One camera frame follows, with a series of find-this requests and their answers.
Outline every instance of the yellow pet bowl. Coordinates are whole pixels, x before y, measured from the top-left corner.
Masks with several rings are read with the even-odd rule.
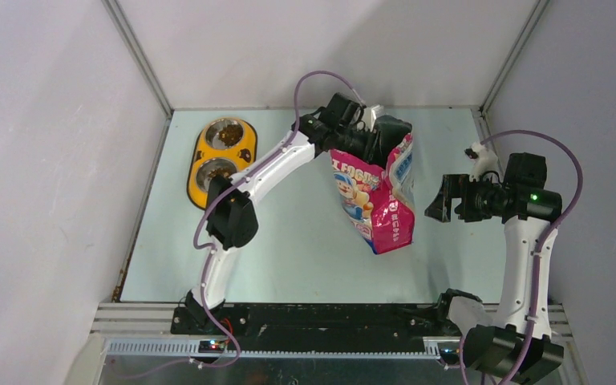
[[[237,118],[207,124],[197,137],[188,176],[188,197],[204,209],[209,182],[216,175],[230,176],[256,160],[256,130]]]

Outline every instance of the wire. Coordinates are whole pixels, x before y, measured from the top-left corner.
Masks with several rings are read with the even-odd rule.
[[[483,172],[483,175],[480,176],[480,180],[483,180],[483,178],[485,178],[485,176],[489,175],[489,174],[494,174],[497,177],[497,183],[501,184],[501,179],[500,179],[499,173],[497,171],[493,171],[493,170],[489,170],[489,171]]]
[[[321,112],[322,112],[322,111],[324,111],[324,110],[325,110],[325,108],[324,108],[324,107],[318,107],[318,109],[317,109],[317,110],[315,110],[315,111],[311,112],[310,114],[311,114],[312,116],[316,116],[317,114],[321,113]]]
[[[173,359],[171,361],[168,361],[167,363],[162,363],[161,365],[159,365],[158,367],[153,367],[152,369],[150,369],[149,371],[145,371],[143,373],[139,373],[137,375],[121,375],[119,373],[117,373],[115,371],[115,360],[112,359],[110,361],[110,372],[112,373],[112,375],[114,375],[116,378],[118,379],[142,379],[143,377],[147,377],[153,373],[156,373],[157,371],[160,371],[166,367],[170,367],[171,365],[176,365],[177,363],[193,363],[194,359]]]
[[[490,379],[490,382],[492,383],[492,385],[497,385],[497,381],[495,381],[495,378],[492,377],[491,375],[486,375],[485,373],[480,375],[480,385],[485,385],[486,378]]]
[[[436,363],[438,363],[438,365],[441,365],[445,370],[448,370],[448,369],[459,369],[459,364],[457,364],[457,365],[450,365],[449,363],[446,363],[445,360],[442,357],[437,359]]]
[[[533,258],[533,276],[531,278],[531,286],[530,286],[530,308],[528,310],[528,323],[525,327],[525,336],[523,338],[523,345],[521,347],[521,351],[518,353],[518,357],[513,364],[511,370],[506,374],[506,376],[499,382],[500,385],[505,385],[518,372],[518,369],[521,368],[523,361],[525,361],[525,356],[528,354],[528,349],[530,348],[530,343],[533,341],[533,333],[535,330],[535,321],[534,318],[537,316],[537,301],[539,300],[539,289],[540,289],[540,264],[541,264],[541,256],[540,253],[542,248],[544,247],[545,241],[549,238],[549,235],[561,225],[563,220],[570,214],[571,211],[575,208],[580,200],[580,196],[582,194],[582,186],[584,184],[584,176],[582,175],[582,165],[580,164],[578,158],[567,148],[563,143],[558,140],[548,136],[546,134],[542,134],[541,132],[535,132],[530,130],[509,130],[500,132],[498,134],[492,135],[480,142],[480,144],[486,144],[488,142],[492,142],[495,139],[499,139],[502,136],[521,134],[521,135],[530,135],[536,136],[537,138],[541,138],[544,140],[548,140],[549,142],[556,144],[565,154],[570,158],[573,162],[573,166],[575,167],[575,172],[577,173],[577,187],[575,188],[575,195],[573,195],[573,199],[570,201],[568,207],[563,210],[563,213],[549,225],[542,234],[540,234],[537,239],[537,243],[535,244],[534,250],[534,258]],[[466,379],[466,366],[464,365],[464,336],[461,337],[460,340],[460,350],[459,350],[459,364],[461,368],[461,374],[464,378],[464,383],[468,385],[468,380]]]
[[[355,124],[358,124],[363,121],[363,117],[365,116],[364,104],[365,103],[362,103],[361,105],[358,106],[358,109],[360,110],[360,115],[358,115],[358,119],[355,121]]]
[[[223,318],[221,321],[223,321],[223,322],[227,323],[227,324],[228,324],[228,329],[230,330],[230,334],[235,335],[235,332],[234,332],[234,330],[233,330],[233,324],[232,324],[232,323],[230,323],[230,320],[229,320],[229,319],[227,319],[227,318]],[[228,343],[228,342],[230,342],[230,338],[228,338],[228,339],[225,341],[225,343]]]
[[[292,141],[294,140],[294,138],[298,134],[299,124],[301,122],[301,119],[300,119],[301,116],[300,116],[300,112],[298,110],[298,90],[300,89],[301,84],[303,83],[304,80],[308,79],[311,76],[315,76],[315,75],[329,75],[329,76],[331,76],[333,78],[341,80],[344,84],[346,84],[348,86],[348,88],[350,88],[350,90],[353,92],[353,95],[355,95],[355,98],[358,99],[358,101],[361,104],[365,104],[365,102],[360,97],[358,92],[355,90],[353,85],[348,80],[346,80],[346,78],[342,77],[341,75],[335,74],[334,72],[331,72],[331,71],[323,71],[323,70],[308,72],[307,74],[305,74],[304,76],[302,76],[298,80],[298,82],[296,83],[296,88],[294,89],[294,114],[295,114],[295,117],[294,117],[295,118],[294,129],[292,129],[290,131],[290,135],[287,138],[286,142],[284,143],[284,146],[278,147],[278,149],[275,150],[275,152],[273,152],[270,156],[265,158],[265,160],[263,160],[262,162],[260,162],[257,165],[254,165],[252,167],[252,169],[250,169],[246,173],[246,177],[250,178],[250,177],[253,177],[254,175],[256,175],[256,173],[261,171],[267,164],[269,164],[270,162],[275,160],[275,158],[280,156],[282,154],[282,149],[283,148],[286,148],[286,147],[288,147],[288,146],[290,146],[292,144]],[[202,365],[204,367],[227,367],[227,366],[230,366],[233,363],[235,363],[240,358],[240,355],[241,355],[240,343],[237,341],[237,339],[235,338],[235,336],[232,333],[230,333],[227,329],[225,329],[225,327],[223,325],[221,325],[221,323],[218,322],[218,320],[216,320],[216,318],[213,316],[213,314],[211,314],[211,310],[209,309],[209,306],[206,303],[206,293],[205,293],[205,289],[206,289],[206,275],[207,275],[207,273],[209,271],[209,266],[211,265],[211,261],[213,260],[213,255],[216,252],[216,245],[213,242],[199,244],[198,240],[200,238],[202,229],[204,228],[204,226],[206,224],[206,221],[209,219],[209,217],[211,216],[212,211],[216,208],[218,203],[221,202],[223,199],[225,199],[225,197],[227,197],[233,190],[235,190],[236,188],[239,188],[245,182],[246,182],[246,178],[240,178],[240,180],[238,180],[235,183],[233,183],[232,186],[228,187],[228,189],[226,189],[221,195],[216,197],[211,202],[211,204],[206,208],[206,210],[204,212],[204,215],[202,215],[200,223],[197,225],[197,230],[195,231],[195,236],[194,236],[194,238],[192,240],[192,243],[193,243],[195,249],[198,249],[198,250],[207,249],[207,248],[209,249],[209,253],[208,253],[207,257],[206,257],[206,260],[205,260],[205,263],[204,263],[204,268],[202,269],[202,275],[201,275],[201,279],[200,279],[200,283],[201,283],[200,284],[200,295],[201,295],[200,298],[201,298],[202,309],[204,309],[204,312],[206,313],[207,317],[209,317],[211,322],[214,325],[216,325],[216,327],[218,329],[220,329],[225,335],[227,335],[228,338],[230,339],[230,341],[232,341],[233,345],[235,346],[235,357],[231,361],[228,361],[227,363],[222,363],[222,364],[200,363],[200,365]]]

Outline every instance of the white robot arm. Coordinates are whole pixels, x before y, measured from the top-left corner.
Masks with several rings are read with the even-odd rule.
[[[534,383],[563,358],[562,346],[551,343],[547,313],[549,257],[558,234],[549,227],[561,215],[561,196],[543,189],[542,156],[512,154],[500,180],[494,153],[480,144],[466,153],[475,161],[472,173],[444,175],[438,196],[424,214],[448,222],[452,198],[460,198],[455,209],[460,220],[499,217],[505,225],[505,276],[493,317],[477,298],[457,295],[449,300],[448,319],[465,338],[462,354],[467,367],[499,377],[516,370],[513,381]],[[488,180],[488,174],[496,174],[497,182]],[[530,348],[520,360],[525,338]]]
[[[285,145],[289,136],[290,134],[287,134],[272,151],[255,162],[255,164],[263,164],[268,157],[272,156],[278,149],[281,149],[281,153],[277,157],[270,160],[253,176],[248,177],[249,170],[253,169],[253,164],[250,168],[232,176],[231,183],[233,184],[240,179],[248,178],[240,186],[239,190],[244,194],[248,194],[253,205],[257,205],[268,191],[294,170],[315,158],[315,145],[309,141],[308,136],[299,132],[290,145]],[[230,274],[237,263],[241,249],[238,247],[225,249],[221,241],[214,236],[211,236],[211,242],[216,247],[212,250],[214,255],[205,275],[206,286],[204,292],[207,306],[213,308],[225,300],[225,291],[228,287]],[[192,295],[201,304],[201,290],[199,287],[192,289]]]

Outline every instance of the cartoon character print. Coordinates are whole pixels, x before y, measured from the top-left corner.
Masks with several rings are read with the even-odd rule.
[[[343,197],[341,205],[346,213],[357,221],[369,219],[374,208],[370,195],[358,190],[358,185],[344,172],[335,172],[334,178],[338,193]]]

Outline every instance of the black base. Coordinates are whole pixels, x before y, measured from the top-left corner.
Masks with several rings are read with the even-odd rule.
[[[460,335],[447,320],[449,303],[457,295],[476,298],[448,290],[432,306],[225,303],[212,309],[212,314],[226,326],[229,322],[248,351],[419,352],[424,351],[424,336]],[[192,293],[173,316],[172,334],[221,334]]]
[[[521,353],[523,336],[496,326],[476,326],[466,336],[464,363],[489,375],[505,377]],[[563,346],[533,338],[512,381],[536,383],[563,363]]]

